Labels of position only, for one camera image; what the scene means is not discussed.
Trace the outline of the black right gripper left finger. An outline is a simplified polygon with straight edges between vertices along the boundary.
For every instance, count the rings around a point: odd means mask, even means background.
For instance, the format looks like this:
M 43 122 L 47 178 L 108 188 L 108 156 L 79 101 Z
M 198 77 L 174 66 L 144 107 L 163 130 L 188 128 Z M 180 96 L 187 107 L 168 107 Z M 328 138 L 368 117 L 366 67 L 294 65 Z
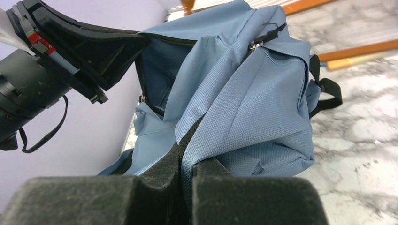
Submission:
M 187 225 L 177 145 L 143 174 L 33 178 L 3 211 L 3 225 Z

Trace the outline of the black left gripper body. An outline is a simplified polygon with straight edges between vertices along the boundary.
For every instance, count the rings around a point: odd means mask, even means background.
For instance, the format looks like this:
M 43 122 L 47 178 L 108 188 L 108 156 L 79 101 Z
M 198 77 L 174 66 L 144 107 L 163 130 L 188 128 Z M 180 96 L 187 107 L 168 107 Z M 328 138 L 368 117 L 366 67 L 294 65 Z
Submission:
M 71 73 L 16 50 L 0 62 L 0 138 L 5 140 L 70 90 Z

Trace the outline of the blue student backpack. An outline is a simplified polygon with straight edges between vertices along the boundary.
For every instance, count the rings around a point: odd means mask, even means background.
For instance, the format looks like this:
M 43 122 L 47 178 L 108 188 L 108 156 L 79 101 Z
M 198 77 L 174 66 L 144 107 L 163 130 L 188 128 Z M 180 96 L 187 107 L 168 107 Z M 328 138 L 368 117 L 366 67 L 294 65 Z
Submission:
M 341 89 L 319 78 L 320 59 L 290 37 L 281 6 L 235 0 L 141 35 L 150 44 L 135 62 L 137 140 L 102 175 L 141 175 L 173 144 L 187 195 L 208 158 L 240 177 L 294 176 L 314 163 L 311 118 L 340 106 Z

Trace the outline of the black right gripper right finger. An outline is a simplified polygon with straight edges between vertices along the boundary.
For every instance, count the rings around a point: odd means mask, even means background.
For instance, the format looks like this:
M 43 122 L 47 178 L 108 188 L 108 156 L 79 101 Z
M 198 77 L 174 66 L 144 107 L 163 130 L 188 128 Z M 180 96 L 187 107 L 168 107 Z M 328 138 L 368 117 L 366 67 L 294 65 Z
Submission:
M 302 178 L 234 177 L 215 158 L 193 167 L 195 225 L 327 225 L 314 186 Z

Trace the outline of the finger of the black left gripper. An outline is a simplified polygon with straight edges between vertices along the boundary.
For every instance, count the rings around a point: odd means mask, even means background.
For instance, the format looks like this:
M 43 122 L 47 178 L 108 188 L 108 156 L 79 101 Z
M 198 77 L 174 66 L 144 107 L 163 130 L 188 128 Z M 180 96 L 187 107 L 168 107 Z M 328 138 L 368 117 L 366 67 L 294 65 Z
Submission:
M 42 66 L 91 103 L 107 101 L 105 91 L 150 43 L 137 31 L 78 22 L 40 0 L 13 5 L 12 26 Z

